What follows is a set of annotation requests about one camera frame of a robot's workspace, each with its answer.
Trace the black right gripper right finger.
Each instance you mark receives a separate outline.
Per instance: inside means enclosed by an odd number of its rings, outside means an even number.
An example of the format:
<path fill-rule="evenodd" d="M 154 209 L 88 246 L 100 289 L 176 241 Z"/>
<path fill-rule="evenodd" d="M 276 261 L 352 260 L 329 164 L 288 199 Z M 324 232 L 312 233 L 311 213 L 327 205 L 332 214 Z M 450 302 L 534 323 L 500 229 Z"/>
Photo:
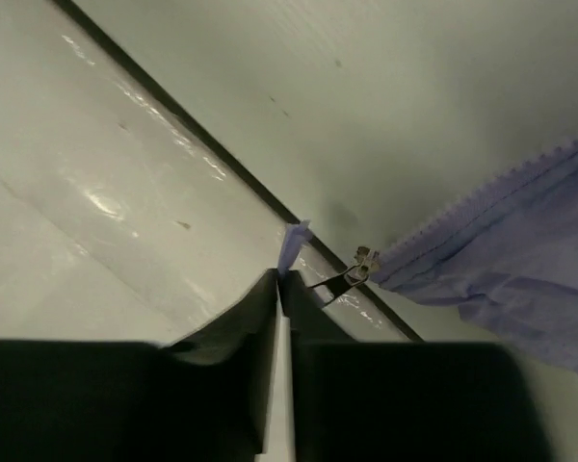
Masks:
<path fill-rule="evenodd" d="M 490 343 L 365 342 L 281 280 L 300 461 L 551 461 L 514 358 Z"/>

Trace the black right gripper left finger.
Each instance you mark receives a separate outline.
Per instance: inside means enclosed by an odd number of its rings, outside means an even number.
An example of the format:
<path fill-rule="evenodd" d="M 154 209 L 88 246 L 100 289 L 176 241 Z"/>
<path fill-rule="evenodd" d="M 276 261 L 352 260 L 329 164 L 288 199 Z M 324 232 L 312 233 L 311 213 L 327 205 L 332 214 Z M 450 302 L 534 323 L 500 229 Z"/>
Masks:
<path fill-rule="evenodd" d="M 169 345 L 0 340 L 0 461 L 252 461 L 265 447 L 277 273 Z"/>

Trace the lavender zip jacket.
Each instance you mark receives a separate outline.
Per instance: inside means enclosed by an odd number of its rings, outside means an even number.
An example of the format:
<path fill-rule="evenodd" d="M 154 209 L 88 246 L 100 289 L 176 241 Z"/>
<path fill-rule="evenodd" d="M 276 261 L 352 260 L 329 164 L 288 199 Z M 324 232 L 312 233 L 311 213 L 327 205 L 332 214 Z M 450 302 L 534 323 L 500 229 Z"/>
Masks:
<path fill-rule="evenodd" d="M 324 281 L 453 306 L 540 361 L 578 373 L 578 138 L 483 184 L 383 251 Z"/>

